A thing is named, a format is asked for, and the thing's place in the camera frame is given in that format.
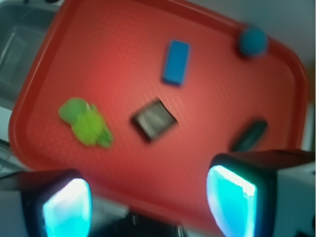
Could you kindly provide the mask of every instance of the dark green object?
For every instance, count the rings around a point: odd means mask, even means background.
[[[248,152],[261,139],[267,130],[268,123],[265,120],[254,122],[248,129],[233,143],[231,152]]]

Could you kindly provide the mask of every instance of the black square object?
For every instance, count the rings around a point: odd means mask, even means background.
[[[177,120],[160,100],[151,102],[132,117],[132,122],[153,141],[167,131]]]

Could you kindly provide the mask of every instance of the blue sponge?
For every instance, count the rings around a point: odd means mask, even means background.
[[[165,64],[163,81],[182,85],[185,78],[190,46],[187,43],[173,40]]]
[[[268,49],[268,37],[258,28],[248,28],[240,36],[239,49],[245,56],[263,54]]]

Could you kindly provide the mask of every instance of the blue rectangular block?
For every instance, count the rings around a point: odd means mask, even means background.
[[[187,43],[173,40],[171,42],[163,81],[175,85],[183,84],[188,63],[190,46]]]

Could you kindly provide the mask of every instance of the white wall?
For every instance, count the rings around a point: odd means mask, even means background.
[[[315,0],[188,0],[255,25],[315,65]]]

